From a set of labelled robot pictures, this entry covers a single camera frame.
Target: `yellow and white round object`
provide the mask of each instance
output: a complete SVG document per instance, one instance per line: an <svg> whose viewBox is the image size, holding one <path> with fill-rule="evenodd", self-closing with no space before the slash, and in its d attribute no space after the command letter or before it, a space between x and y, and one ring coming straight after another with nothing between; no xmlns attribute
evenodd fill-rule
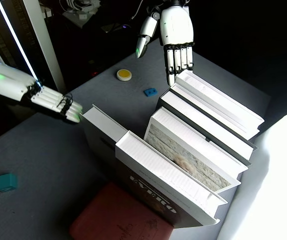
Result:
<svg viewBox="0 0 287 240"><path fill-rule="evenodd" d="M129 81L130 79L132 79L132 73L127 69L120 69L117 72L117 78L120 81L124 81L124 82Z"/></svg>

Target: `gray table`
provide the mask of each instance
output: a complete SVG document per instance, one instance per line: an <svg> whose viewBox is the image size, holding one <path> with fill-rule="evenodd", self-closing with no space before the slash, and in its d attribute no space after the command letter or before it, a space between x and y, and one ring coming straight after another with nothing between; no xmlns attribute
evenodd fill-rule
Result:
<svg viewBox="0 0 287 240"><path fill-rule="evenodd" d="M269 97L231 73L194 54L194 72L264 116ZM158 97L167 90L163 48L155 41L146 56L131 55L75 89L84 110L95 103L125 128L144 136ZM115 74L129 69L132 79ZM146 97L143 90L156 88ZM90 151L82 126L37 113L0 137L0 175L14 173L19 188L0 193L0 240L69 240L68 227L108 181ZM235 189L222 196L231 202ZM229 205L216 217L224 219ZM175 229L171 240L214 240L221 223Z"/></svg>

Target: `blue block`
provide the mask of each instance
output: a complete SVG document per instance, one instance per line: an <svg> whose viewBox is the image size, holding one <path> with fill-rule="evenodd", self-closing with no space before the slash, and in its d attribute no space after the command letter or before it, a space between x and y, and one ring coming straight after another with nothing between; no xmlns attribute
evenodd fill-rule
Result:
<svg viewBox="0 0 287 240"><path fill-rule="evenodd" d="M151 97L151 96L156 95L158 93L155 88L149 88L149 89L144 90L143 92L147 97Z"/></svg>
<svg viewBox="0 0 287 240"><path fill-rule="evenodd" d="M12 173L0 175L0 192L7 192L18 187L17 176Z"/></svg>

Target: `book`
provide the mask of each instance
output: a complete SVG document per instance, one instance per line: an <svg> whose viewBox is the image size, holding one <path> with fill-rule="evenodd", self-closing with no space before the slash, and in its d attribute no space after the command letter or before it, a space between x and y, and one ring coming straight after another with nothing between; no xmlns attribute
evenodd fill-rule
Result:
<svg viewBox="0 0 287 240"><path fill-rule="evenodd" d="M202 100L198 96L194 95L189 90L185 89L183 86L175 83L171 86L170 91L176 96L184 100L186 103L192 105L195 109L198 109L208 118L215 121L217 124L230 131L231 133L240 136L246 140L251 139L259 130L256 128L246 128L235 120L231 119L221 111L217 110L215 107L211 106L206 101Z"/></svg>
<svg viewBox="0 0 287 240"><path fill-rule="evenodd" d="M127 133L127 130L94 104L89 111L81 114L81 123L90 149L114 168L116 142Z"/></svg>
<svg viewBox="0 0 287 240"><path fill-rule="evenodd" d="M175 228L214 225L217 193L128 131L117 143L117 175L136 196Z"/></svg>
<svg viewBox="0 0 287 240"><path fill-rule="evenodd" d="M255 130L264 122L258 114L190 71L180 73L175 82L213 106L218 113L223 113L226 119L231 119L246 129Z"/></svg>
<svg viewBox="0 0 287 240"><path fill-rule="evenodd" d="M70 226L75 240L168 240L173 226L108 183Z"/></svg>
<svg viewBox="0 0 287 240"><path fill-rule="evenodd" d="M215 143L244 165L251 164L249 159L255 148L251 142L238 138L171 91L167 91L159 98L157 109L160 107L175 114L205 136L208 141Z"/></svg>
<svg viewBox="0 0 287 240"><path fill-rule="evenodd" d="M248 169L163 107L151 116L144 140L216 193L240 185L237 177Z"/></svg>

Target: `white book pages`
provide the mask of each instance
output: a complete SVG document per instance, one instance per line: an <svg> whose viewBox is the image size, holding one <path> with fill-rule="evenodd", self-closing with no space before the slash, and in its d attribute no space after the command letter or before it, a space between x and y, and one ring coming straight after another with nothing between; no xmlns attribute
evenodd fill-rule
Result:
<svg viewBox="0 0 287 240"><path fill-rule="evenodd" d="M178 112L189 118L209 134L217 138L219 141L227 145L243 158L249 160L253 152L253 148L233 135L228 130L211 120L209 117L202 114L190 104L186 103L180 97L172 92L167 92L161 97L163 101L172 106Z"/></svg>
<svg viewBox="0 0 287 240"><path fill-rule="evenodd" d="M254 129L247 129L238 122L236 122L234 119L230 118L229 116L225 115L215 107L211 106L206 101L202 100L200 97L194 95L189 90L185 89L183 86L179 85L178 83L175 83L171 89L208 113L209 115L213 116L215 119L217 119L222 124L226 125L228 128L236 132L238 135L242 136L246 140L251 139L253 136L255 136L259 130Z"/></svg>
<svg viewBox="0 0 287 240"><path fill-rule="evenodd" d="M248 168L165 108L150 118L144 140L216 193L240 184Z"/></svg>
<svg viewBox="0 0 287 240"><path fill-rule="evenodd" d="M214 219L216 201L209 202L208 199L213 195L217 199L216 207L226 204L227 201L193 179L132 132L129 131L117 142L116 158L202 225L218 222L218 219Z"/></svg>
<svg viewBox="0 0 287 240"><path fill-rule="evenodd" d="M257 129L264 122L258 114L190 71L180 73L175 82L247 129Z"/></svg>
<svg viewBox="0 0 287 240"><path fill-rule="evenodd" d="M123 126L109 117L95 105L92 105L92 108L85 114L82 114L82 116L115 142L118 142L119 139L127 132Z"/></svg>

